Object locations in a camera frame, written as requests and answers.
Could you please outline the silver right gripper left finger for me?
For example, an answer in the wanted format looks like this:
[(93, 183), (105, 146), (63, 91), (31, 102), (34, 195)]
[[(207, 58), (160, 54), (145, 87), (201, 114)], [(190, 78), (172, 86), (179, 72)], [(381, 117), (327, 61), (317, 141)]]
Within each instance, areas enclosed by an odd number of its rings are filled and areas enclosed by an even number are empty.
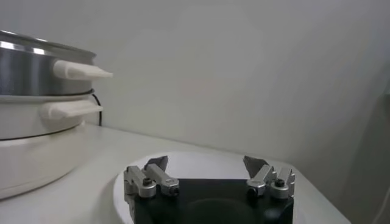
[(179, 180), (169, 176), (165, 170), (168, 156), (150, 159), (142, 169), (138, 166), (127, 166), (123, 172), (124, 199), (131, 204), (135, 198), (153, 198), (160, 192), (169, 197), (180, 194)]

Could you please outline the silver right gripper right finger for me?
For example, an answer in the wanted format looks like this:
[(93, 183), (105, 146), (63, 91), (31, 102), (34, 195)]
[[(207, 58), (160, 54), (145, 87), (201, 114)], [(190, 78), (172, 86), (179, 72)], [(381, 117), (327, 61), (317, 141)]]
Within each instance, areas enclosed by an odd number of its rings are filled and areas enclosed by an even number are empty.
[(243, 163), (250, 178), (246, 181), (249, 198), (259, 198), (265, 193), (277, 200), (294, 197), (295, 173), (292, 169), (283, 167), (280, 172), (265, 160), (244, 156)]

